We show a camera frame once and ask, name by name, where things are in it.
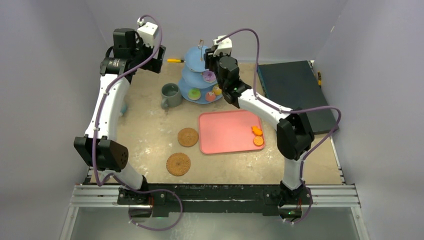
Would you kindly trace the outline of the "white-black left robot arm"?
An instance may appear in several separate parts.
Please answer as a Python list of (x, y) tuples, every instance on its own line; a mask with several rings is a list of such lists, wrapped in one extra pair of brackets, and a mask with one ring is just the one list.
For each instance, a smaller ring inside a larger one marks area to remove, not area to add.
[(117, 28), (112, 36), (113, 45), (100, 63), (100, 89), (92, 118), (73, 146), (93, 168), (98, 186), (115, 178), (130, 190), (130, 199), (142, 205), (149, 199), (143, 187), (146, 179), (128, 162), (128, 148), (117, 142), (117, 126), (133, 75), (138, 69), (160, 73), (166, 48), (155, 43), (161, 37), (160, 29), (150, 22), (137, 29)]

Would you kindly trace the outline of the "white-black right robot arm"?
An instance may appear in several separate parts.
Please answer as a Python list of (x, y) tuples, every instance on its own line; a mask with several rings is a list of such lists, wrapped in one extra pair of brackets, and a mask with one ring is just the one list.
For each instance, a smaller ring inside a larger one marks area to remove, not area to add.
[(243, 82), (238, 62), (230, 54), (205, 50), (205, 68), (216, 77), (222, 95), (228, 104), (247, 110), (268, 122), (276, 131), (277, 148), (284, 157), (284, 174), (281, 180), (282, 200), (288, 204), (300, 198), (305, 188), (302, 180), (303, 161), (315, 139), (306, 113), (296, 113), (275, 103)]

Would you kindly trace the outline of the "blue three-tier cake stand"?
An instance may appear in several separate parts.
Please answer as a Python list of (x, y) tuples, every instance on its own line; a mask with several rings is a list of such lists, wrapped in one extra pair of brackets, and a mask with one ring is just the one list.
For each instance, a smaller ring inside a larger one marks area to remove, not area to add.
[[(204, 45), (201, 39), (197, 46), (191, 47), (184, 55), (184, 67), (181, 71), (181, 79), (178, 82), (182, 97), (189, 102), (206, 105), (218, 101), (223, 97), (223, 94), (216, 96), (215, 101), (207, 102), (205, 94), (212, 91), (216, 82), (207, 83), (203, 80), (202, 73), (207, 71), (205, 69), (204, 53), (208, 47)], [(190, 100), (188, 98), (188, 91), (191, 88), (198, 88), (201, 91), (201, 98), (199, 100)]]

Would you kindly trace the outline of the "yellow cupcake with cream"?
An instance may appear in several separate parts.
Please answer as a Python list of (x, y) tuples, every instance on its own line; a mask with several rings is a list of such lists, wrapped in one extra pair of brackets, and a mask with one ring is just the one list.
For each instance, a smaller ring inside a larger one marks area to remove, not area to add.
[(219, 85), (216, 84), (213, 86), (212, 88), (212, 92), (216, 95), (216, 96), (220, 96), (222, 94), (222, 90), (220, 89)]

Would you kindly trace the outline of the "green frosted donut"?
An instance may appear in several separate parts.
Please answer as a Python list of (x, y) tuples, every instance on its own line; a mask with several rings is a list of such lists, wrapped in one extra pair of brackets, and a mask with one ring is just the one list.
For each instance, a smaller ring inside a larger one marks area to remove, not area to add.
[(190, 100), (197, 101), (201, 98), (202, 94), (199, 88), (190, 88), (187, 93), (187, 97)]

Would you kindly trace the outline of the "pink cupcake with cream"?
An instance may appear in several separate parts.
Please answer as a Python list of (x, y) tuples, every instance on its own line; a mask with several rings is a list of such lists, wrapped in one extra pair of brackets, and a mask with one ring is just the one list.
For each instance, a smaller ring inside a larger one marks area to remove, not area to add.
[(205, 94), (205, 100), (210, 103), (210, 102), (214, 102), (216, 100), (216, 94), (213, 91), (209, 91)]

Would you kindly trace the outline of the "orange fish-shaped biscuit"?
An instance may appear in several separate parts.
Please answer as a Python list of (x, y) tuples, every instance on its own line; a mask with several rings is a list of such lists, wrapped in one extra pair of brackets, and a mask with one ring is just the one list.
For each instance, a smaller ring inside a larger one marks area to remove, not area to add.
[(252, 126), (252, 127), (251, 127), (251, 130), (252, 130), (252, 133), (253, 133), (255, 136), (257, 136), (257, 137), (260, 137), (260, 136), (262, 136), (262, 135), (263, 135), (263, 131), (262, 131), (262, 129), (261, 129), (261, 128), (259, 128), (258, 126)]

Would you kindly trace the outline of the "purple frosted donut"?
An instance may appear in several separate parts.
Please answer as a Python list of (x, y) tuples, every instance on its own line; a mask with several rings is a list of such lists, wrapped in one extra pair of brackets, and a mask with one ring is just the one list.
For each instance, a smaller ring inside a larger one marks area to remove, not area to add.
[(206, 70), (202, 73), (203, 80), (206, 83), (214, 83), (216, 82), (216, 75), (213, 71)]

